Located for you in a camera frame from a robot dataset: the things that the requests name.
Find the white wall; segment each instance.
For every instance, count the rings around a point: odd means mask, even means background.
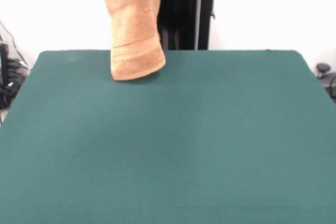
[[[336,0],[215,0],[215,14],[211,49],[295,49],[336,68]],[[43,50],[110,47],[103,0],[1,0],[0,19],[31,66]]]
[[[336,70],[336,0],[215,0],[211,49],[295,49]]]

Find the towel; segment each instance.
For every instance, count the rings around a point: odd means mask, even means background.
[[[157,29],[160,0],[105,0],[111,17],[114,80],[147,76],[165,65]]]

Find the black knob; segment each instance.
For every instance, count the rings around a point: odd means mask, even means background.
[[[327,73],[331,69],[330,65],[325,63],[317,64],[316,68],[320,73]]]

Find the green table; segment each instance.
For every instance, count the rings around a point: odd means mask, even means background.
[[[336,109],[293,51],[44,52],[0,129],[1,224],[336,223]]]

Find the folded towel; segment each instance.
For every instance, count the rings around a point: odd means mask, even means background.
[[[160,0],[105,0],[112,25],[114,80],[147,76],[165,65],[156,19]]]

